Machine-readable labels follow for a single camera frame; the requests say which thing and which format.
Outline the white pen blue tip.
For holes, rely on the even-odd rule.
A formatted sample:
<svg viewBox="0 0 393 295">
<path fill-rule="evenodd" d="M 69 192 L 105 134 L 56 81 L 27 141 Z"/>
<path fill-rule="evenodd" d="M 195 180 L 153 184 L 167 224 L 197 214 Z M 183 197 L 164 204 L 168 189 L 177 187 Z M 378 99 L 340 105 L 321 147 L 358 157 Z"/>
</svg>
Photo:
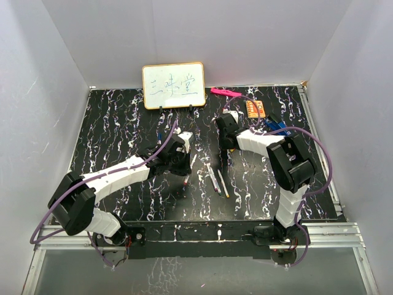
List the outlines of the white pen blue tip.
<svg viewBox="0 0 393 295">
<path fill-rule="evenodd" d="M 158 141 L 157 141 L 158 146 L 161 145 L 161 138 L 162 138 L 161 133 L 158 133 Z"/>
</svg>

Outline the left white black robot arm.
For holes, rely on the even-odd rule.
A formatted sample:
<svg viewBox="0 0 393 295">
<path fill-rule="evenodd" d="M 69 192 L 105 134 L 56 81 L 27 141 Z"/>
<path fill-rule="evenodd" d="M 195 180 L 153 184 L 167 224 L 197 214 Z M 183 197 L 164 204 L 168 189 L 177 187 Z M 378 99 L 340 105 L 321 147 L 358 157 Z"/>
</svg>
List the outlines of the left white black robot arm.
<svg viewBox="0 0 393 295">
<path fill-rule="evenodd" d="M 116 214 L 100 210 L 98 203 L 124 187 L 166 172 L 189 175 L 192 140 L 191 132 L 172 134 L 156 151 L 146 149 L 113 167 L 85 175 L 71 171 L 61 180 L 48 208 L 69 236 L 88 231 L 121 245 L 128 236 L 127 226 Z"/>
</svg>

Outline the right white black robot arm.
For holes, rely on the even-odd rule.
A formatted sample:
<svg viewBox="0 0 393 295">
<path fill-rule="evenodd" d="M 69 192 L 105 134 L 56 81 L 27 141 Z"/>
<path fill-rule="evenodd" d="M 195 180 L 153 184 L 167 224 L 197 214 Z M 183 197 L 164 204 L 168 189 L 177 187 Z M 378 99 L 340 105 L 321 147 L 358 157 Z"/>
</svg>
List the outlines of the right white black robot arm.
<svg viewBox="0 0 393 295">
<path fill-rule="evenodd" d="M 249 128 L 241 128 L 232 114 L 216 119 L 221 149 L 249 151 L 268 158 L 280 188 L 278 210 L 273 226 L 262 236 L 286 244 L 295 238 L 300 221 L 303 196 L 317 172 L 316 164 L 299 135 L 258 135 Z"/>
</svg>

